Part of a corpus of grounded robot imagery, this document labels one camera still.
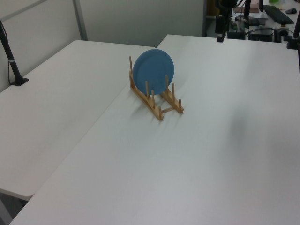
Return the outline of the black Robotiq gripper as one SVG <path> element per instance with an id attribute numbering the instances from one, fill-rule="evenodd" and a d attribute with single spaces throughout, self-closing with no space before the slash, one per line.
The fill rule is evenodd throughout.
<path id="1" fill-rule="evenodd" d="M 225 33 L 227 26 L 227 17 L 223 15 L 216 16 L 216 26 L 215 32 L 218 33 L 217 35 L 217 42 L 222 43 L 224 41 L 223 35 L 219 33 Z"/>

